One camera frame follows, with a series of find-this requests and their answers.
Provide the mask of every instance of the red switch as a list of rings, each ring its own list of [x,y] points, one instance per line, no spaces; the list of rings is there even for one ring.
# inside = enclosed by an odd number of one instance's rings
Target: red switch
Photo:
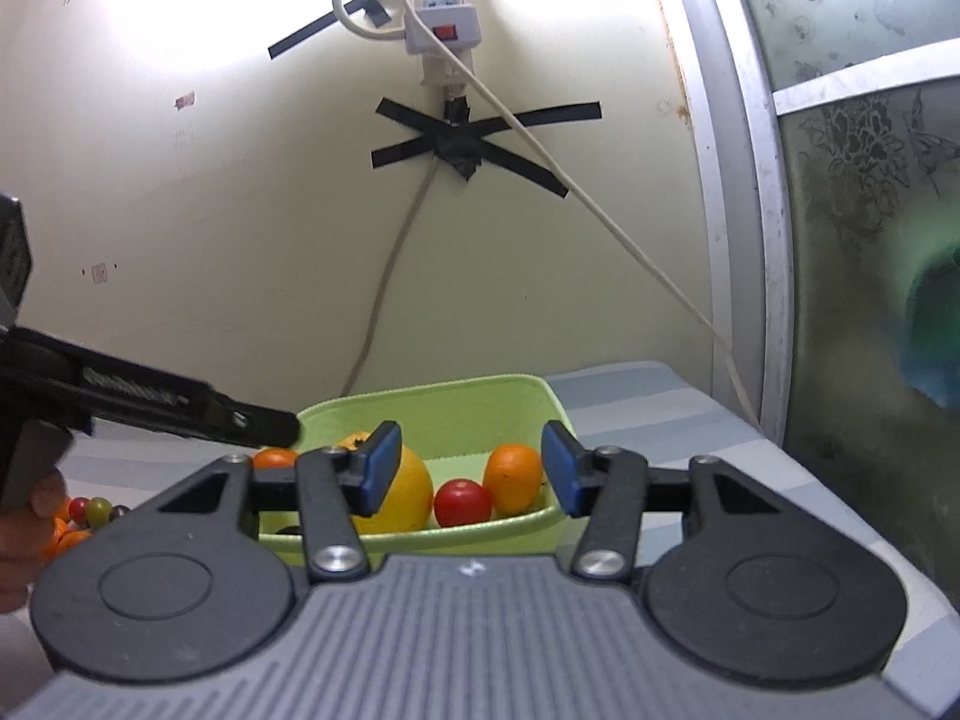
[[[433,33],[439,37],[440,40],[456,40],[457,25],[454,23],[445,23],[441,26],[435,26],[435,28],[433,28]]]

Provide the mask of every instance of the human hand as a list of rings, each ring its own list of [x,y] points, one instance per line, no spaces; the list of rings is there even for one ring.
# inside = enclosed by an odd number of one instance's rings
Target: human hand
[[[29,507],[0,517],[0,614],[27,603],[27,588],[43,569],[43,548],[65,497],[64,477],[54,471],[34,488]]]

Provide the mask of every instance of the green basket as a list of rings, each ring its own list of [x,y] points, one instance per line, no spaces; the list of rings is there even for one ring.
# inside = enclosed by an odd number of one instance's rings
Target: green basket
[[[544,423],[558,419],[571,430],[563,406],[536,376],[506,375],[409,389],[375,392],[320,403],[299,414],[302,433],[295,449],[305,452],[333,445],[357,431],[371,431],[386,419],[400,423],[403,443],[430,471],[436,490],[450,479],[479,482],[491,451],[503,443],[539,448]],[[566,517],[549,484],[528,514],[459,528],[440,528],[430,518],[426,530],[362,536],[372,565],[388,552],[437,555],[518,555],[553,552]],[[263,512],[260,543],[290,565],[303,565],[299,536],[277,531],[299,523],[294,512]]]

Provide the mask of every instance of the white wall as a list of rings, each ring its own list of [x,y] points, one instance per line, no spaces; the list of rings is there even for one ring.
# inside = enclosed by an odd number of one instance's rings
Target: white wall
[[[476,69],[511,108],[601,101],[602,122],[539,137],[709,312],[696,158],[656,0],[474,1]],[[373,111],[384,95],[440,108],[401,47],[339,26],[269,59],[328,9],[0,0],[0,185],[25,203],[37,261],[24,324],[265,404],[337,394],[426,168],[371,169],[373,148],[410,137]],[[512,133],[493,140],[526,153]],[[98,263],[109,278],[95,285]],[[444,168],[359,389],[638,358],[709,386],[706,333],[575,199],[498,167],[469,184]]]

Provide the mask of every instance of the red ball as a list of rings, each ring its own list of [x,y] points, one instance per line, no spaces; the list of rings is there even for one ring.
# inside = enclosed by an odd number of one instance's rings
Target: red ball
[[[85,527],[86,525],[86,503],[88,500],[89,498],[74,498],[70,501],[70,508],[68,509],[70,519],[80,525],[80,527]]]
[[[487,522],[493,513],[493,498],[487,489],[469,479],[451,479],[433,498],[433,512],[442,528]]]

